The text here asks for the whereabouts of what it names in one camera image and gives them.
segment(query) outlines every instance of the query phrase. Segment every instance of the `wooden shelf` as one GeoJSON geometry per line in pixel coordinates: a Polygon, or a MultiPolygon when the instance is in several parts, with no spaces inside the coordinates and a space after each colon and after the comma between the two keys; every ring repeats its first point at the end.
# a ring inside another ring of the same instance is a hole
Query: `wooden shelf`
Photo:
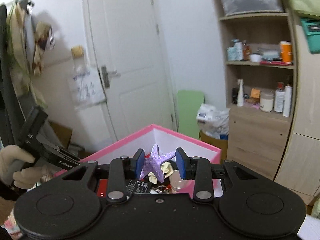
{"type": "Polygon", "coordinates": [[[259,62],[251,62],[251,61],[226,61],[225,64],[235,65],[235,66],[265,66],[265,67],[295,69],[295,65],[269,65],[269,64],[260,64],[259,62]]]}
{"type": "Polygon", "coordinates": [[[244,13],[231,16],[220,17],[219,21],[237,21],[237,20],[259,20],[259,19],[284,19],[287,20],[289,13],[272,13],[272,12],[257,12],[244,13]]]}
{"type": "Polygon", "coordinates": [[[248,115],[259,116],[259,117],[274,118],[274,119],[278,119],[278,120],[282,120],[282,121],[286,121],[286,122],[291,122],[291,118],[282,116],[282,113],[278,114],[274,111],[271,111],[268,113],[263,112],[260,109],[255,109],[251,106],[246,105],[246,103],[244,103],[244,106],[242,106],[242,107],[239,107],[234,104],[230,104],[227,107],[231,108],[231,111],[236,111],[237,113],[240,113],[240,114],[248,114],[248,115]]]}

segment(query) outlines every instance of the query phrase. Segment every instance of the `cardboard box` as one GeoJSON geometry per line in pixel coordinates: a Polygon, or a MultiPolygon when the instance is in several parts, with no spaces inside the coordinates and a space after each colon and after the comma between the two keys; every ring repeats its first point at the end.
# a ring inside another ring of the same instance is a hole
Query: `cardboard box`
{"type": "Polygon", "coordinates": [[[60,142],[62,143],[63,147],[65,147],[65,149],[68,149],[71,136],[72,136],[72,129],[55,122],[50,121],[49,123],[54,133],[57,135],[60,142]]]}
{"type": "Polygon", "coordinates": [[[86,151],[80,151],[78,157],[80,159],[84,159],[84,158],[89,157],[91,154],[93,154],[93,153],[86,152],[86,151]]]}
{"type": "Polygon", "coordinates": [[[228,140],[219,140],[200,132],[200,140],[221,149],[220,163],[227,158],[228,140]]]}

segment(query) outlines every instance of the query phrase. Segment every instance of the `teal box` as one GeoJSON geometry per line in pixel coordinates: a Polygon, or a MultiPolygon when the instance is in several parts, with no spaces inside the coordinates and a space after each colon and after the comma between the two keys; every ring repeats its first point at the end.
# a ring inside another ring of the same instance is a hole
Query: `teal box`
{"type": "Polygon", "coordinates": [[[320,54],[320,20],[301,18],[311,54],[320,54]]]}

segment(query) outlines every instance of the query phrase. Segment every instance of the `door frame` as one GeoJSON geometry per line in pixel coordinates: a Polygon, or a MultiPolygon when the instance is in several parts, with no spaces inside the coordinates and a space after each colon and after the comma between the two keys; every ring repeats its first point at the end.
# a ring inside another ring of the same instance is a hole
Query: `door frame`
{"type": "MultiPolygon", "coordinates": [[[[87,57],[88,57],[88,63],[94,63],[97,68],[99,68],[98,63],[97,63],[97,58],[95,55],[95,49],[94,49],[94,44],[93,44],[93,37],[92,37],[92,31],[91,31],[91,23],[90,23],[90,11],[89,11],[89,2],[88,0],[82,0],[82,5],[83,5],[83,15],[84,15],[84,29],[85,29],[85,37],[86,37],[86,42],[87,42],[87,57]]],[[[165,76],[166,76],[166,82],[167,82],[167,88],[168,88],[168,95],[169,95],[169,100],[170,100],[170,110],[171,114],[173,116],[173,123],[172,127],[175,131],[177,131],[177,121],[176,121],[176,112],[175,112],[175,103],[174,103],[174,95],[173,95],[173,89],[172,89],[172,84],[174,84],[174,80],[172,79],[172,71],[168,62],[168,57],[167,57],[167,51],[166,51],[166,46],[165,46],[165,40],[164,40],[164,33],[161,28],[161,21],[159,17],[159,8],[158,8],[158,3],[156,0],[154,0],[154,15],[156,22],[159,26],[159,46],[161,48],[161,54],[164,62],[164,71],[165,71],[165,76]]],[[[108,98],[106,99],[105,104],[101,104],[101,108],[104,114],[104,119],[106,121],[107,127],[109,129],[111,138],[113,142],[117,141],[116,133],[112,124],[110,112],[108,109],[108,98]]]]}

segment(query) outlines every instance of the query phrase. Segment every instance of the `orange cup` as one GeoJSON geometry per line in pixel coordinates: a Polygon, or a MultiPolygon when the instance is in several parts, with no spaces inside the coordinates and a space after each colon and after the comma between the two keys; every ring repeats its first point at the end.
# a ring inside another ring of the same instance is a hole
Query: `orange cup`
{"type": "Polygon", "coordinates": [[[280,41],[279,42],[281,49],[282,61],[287,64],[292,64],[292,45],[291,42],[280,41]]]}

